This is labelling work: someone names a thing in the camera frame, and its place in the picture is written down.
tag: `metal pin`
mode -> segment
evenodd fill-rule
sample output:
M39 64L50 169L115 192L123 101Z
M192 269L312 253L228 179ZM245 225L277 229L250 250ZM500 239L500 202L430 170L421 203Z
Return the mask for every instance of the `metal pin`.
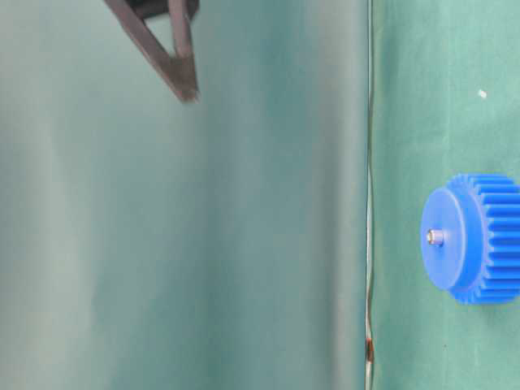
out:
M444 243L444 233L442 230L430 229L426 234L426 239L430 245L441 246Z

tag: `green surface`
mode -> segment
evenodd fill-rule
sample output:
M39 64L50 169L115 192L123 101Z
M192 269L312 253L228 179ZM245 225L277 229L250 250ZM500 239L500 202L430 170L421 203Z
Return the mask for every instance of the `green surface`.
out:
M375 390L518 387L520 301L457 304L418 230L454 174L520 180L519 20L516 1L375 0Z
M366 3L0 3L0 388L362 388Z

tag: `blue gear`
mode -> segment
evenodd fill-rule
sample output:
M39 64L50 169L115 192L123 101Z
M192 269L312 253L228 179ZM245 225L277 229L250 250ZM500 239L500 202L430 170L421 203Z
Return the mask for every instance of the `blue gear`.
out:
M430 231L442 242L430 243ZM463 304L520 294L520 187L503 175L456 175L427 199L421 249L431 281Z

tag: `green fabric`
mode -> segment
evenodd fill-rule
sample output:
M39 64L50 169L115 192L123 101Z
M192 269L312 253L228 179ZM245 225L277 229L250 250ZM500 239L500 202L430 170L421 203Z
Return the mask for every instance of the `green fabric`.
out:
M102 0L1 3L0 388L361 388L366 2L202 1L196 106Z
M516 388L520 301L457 304L427 278L418 229L454 174L520 180L520 2L373 11L374 389Z

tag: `green backdrop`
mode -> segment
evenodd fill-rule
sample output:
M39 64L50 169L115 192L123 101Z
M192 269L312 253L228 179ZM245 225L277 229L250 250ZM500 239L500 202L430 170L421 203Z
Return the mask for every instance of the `green backdrop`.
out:
M366 2L201 2L196 106L101 0L0 20L0 388L361 388Z
M373 12L374 388L516 388L520 302L457 304L427 278L418 230L430 191L457 173L520 180L520 3Z

